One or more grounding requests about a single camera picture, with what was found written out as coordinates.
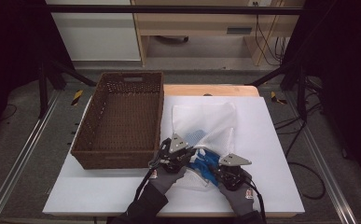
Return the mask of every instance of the gray glove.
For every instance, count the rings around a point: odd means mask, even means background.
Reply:
[[[162,167],[159,167],[150,177],[148,182],[151,183],[161,194],[165,194],[172,184],[184,176],[186,170],[186,166],[183,166],[177,174],[169,174]]]
[[[248,174],[246,171],[244,172],[249,177],[248,181],[250,182],[252,176],[250,176],[250,174]],[[226,189],[222,183],[218,183],[218,188],[220,189],[220,192],[226,196],[232,210],[237,216],[241,217],[253,212],[254,199],[253,197],[249,197],[253,196],[253,190],[248,185],[243,184],[237,190],[231,191]]]

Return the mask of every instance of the basket handle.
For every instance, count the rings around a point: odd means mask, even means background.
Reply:
[[[129,160],[131,157],[130,156],[120,156],[120,157],[104,157],[105,160],[108,161],[117,161],[117,160]]]
[[[144,77],[123,77],[124,82],[143,82]]]

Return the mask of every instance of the black curtain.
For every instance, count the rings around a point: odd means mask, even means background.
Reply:
[[[328,9],[324,1],[307,7]],[[300,17],[285,53],[291,61],[319,17]],[[322,103],[343,147],[361,166],[361,0],[339,0],[302,54],[308,76],[323,81]]]
[[[45,9],[26,10],[24,6],[31,3],[46,4],[44,0],[0,0],[0,117],[9,93],[37,80],[43,61],[57,89],[65,85],[61,71],[47,62],[54,59],[74,69],[51,14]]]

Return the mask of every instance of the brown woven basket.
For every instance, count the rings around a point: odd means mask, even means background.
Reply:
[[[84,169],[145,168],[160,146],[162,72],[103,73],[71,154]]]

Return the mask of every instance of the gray floor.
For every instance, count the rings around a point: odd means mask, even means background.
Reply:
[[[244,84],[256,80],[269,73],[272,69],[266,65],[254,67],[250,64],[250,56],[245,51],[237,50],[236,46],[245,49],[244,42],[239,38],[205,38],[193,37],[188,43],[179,43],[178,40],[153,39],[150,46],[145,68],[134,64],[120,64],[119,70],[162,70],[165,74],[165,83],[195,83],[195,84]],[[80,66],[80,73],[97,80],[103,71],[113,71],[104,67]],[[91,217],[53,217],[41,211],[48,198],[49,189],[55,183],[60,172],[65,155],[69,150],[69,143],[73,141],[73,132],[80,122],[87,100],[93,93],[93,88],[87,87],[78,81],[65,76],[68,81],[64,91],[61,91],[58,104],[55,107],[44,132],[39,137],[35,150],[31,154],[21,177],[13,189],[0,215],[0,222],[38,223],[38,220],[76,220],[93,223]],[[272,122],[294,118],[295,115],[289,104],[282,105],[271,101],[271,92],[274,91],[278,99],[287,99],[294,92],[281,92],[278,83],[282,77],[277,77],[259,87],[259,93],[266,100]],[[78,105],[71,105],[77,90],[83,90]],[[308,106],[318,103],[313,95],[308,99]],[[6,180],[12,164],[17,159],[23,145],[37,122],[38,116],[38,85],[32,82],[14,90],[3,117],[17,111],[8,119],[0,122],[0,187]],[[316,111],[308,117],[308,128],[319,146],[324,158],[337,179],[340,189],[350,205],[358,223],[361,223],[361,169],[356,161],[345,160],[341,155],[341,145],[326,119],[324,113]],[[290,145],[295,130],[299,129],[296,122],[278,131],[284,151]],[[289,161],[299,162],[316,170],[310,150],[301,134],[293,146]],[[290,166],[300,193],[316,196],[322,186],[318,178],[298,166]],[[269,223],[341,223],[339,215],[326,194],[320,200],[310,200],[302,197],[305,214],[292,218],[270,218]],[[159,219],[158,223],[228,223],[225,218],[217,219]]]

